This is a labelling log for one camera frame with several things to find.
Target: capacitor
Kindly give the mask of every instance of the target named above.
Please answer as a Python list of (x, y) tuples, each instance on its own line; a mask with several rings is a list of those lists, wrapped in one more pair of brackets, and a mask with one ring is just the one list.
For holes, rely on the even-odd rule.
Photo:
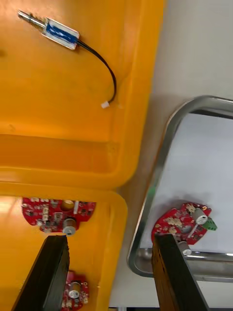
[(186, 241), (179, 242), (178, 247), (184, 255), (189, 256), (192, 254), (192, 251)]
[(78, 282), (72, 282), (69, 289), (69, 297), (71, 299), (77, 299), (80, 295), (81, 285)]
[(68, 236), (75, 234), (76, 231), (76, 221), (72, 218), (67, 218), (63, 221), (62, 232)]
[(192, 214), (192, 217), (194, 218), (195, 222), (198, 225), (203, 225), (208, 220), (208, 216), (206, 216), (203, 210), (200, 208), (195, 209), (195, 212)]

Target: blue label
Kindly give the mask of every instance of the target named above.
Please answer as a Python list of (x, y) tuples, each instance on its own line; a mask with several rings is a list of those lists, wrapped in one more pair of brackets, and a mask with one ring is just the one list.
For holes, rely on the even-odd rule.
[(66, 42), (69, 42), (71, 44), (76, 44), (77, 43), (77, 37), (64, 31), (63, 29), (60, 29), (56, 26), (51, 26), (49, 23), (47, 24), (46, 27), (47, 33), (51, 34), (52, 36), (64, 40)]

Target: white surface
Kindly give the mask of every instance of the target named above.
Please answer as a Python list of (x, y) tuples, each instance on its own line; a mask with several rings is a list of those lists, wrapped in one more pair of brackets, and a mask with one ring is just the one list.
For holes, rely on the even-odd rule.
[[(233, 99), (233, 0), (167, 0), (139, 166), (122, 189), (129, 208), (111, 306), (158, 307), (154, 280), (134, 274), (126, 257), (165, 123), (187, 99)], [(233, 307), (233, 284), (199, 282), (210, 307)]]
[(173, 139), (142, 237), (152, 247), (154, 223), (190, 201), (209, 206), (217, 231), (207, 231), (192, 250), (233, 253), (233, 120), (189, 114)]

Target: red pcb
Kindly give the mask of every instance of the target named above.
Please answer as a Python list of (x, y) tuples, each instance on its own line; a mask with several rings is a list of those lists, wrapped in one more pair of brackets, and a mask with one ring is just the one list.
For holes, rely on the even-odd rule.
[(172, 208), (155, 223), (151, 233), (152, 241), (155, 234), (170, 233), (176, 236), (178, 241), (194, 245), (207, 232), (207, 229), (197, 224), (194, 219), (196, 209), (200, 209), (205, 217), (211, 213), (211, 208), (206, 205), (191, 202), (182, 204), (179, 210)]
[(63, 232), (70, 236), (87, 222), (96, 207), (94, 202), (23, 198), (22, 212), (30, 225), (38, 225), (43, 232)]
[(62, 311), (77, 311), (89, 299), (89, 287), (86, 277), (69, 271), (62, 299)]

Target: black wire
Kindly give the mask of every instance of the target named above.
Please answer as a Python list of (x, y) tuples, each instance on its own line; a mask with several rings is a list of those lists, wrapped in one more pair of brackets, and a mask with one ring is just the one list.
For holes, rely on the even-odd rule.
[(77, 44), (80, 45), (81, 47), (83, 47), (84, 49), (88, 50), (89, 52), (91, 52), (92, 54), (94, 54), (99, 60), (101, 60), (105, 66), (108, 68), (108, 70), (110, 71), (110, 74), (113, 78), (113, 84), (114, 84), (114, 93), (112, 98), (108, 101), (108, 103), (113, 102), (116, 93), (117, 93), (117, 80), (116, 77), (113, 73), (113, 71), (111, 70), (111, 68), (108, 66), (108, 63), (105, 61), (105, 59), (98, 53), (96, 52), (94, 49), (92, 49), (90, 46), (88, 46), (87, 44), (85, 44), (84, 42), (80, 41), (79, 39), (77, 39)]

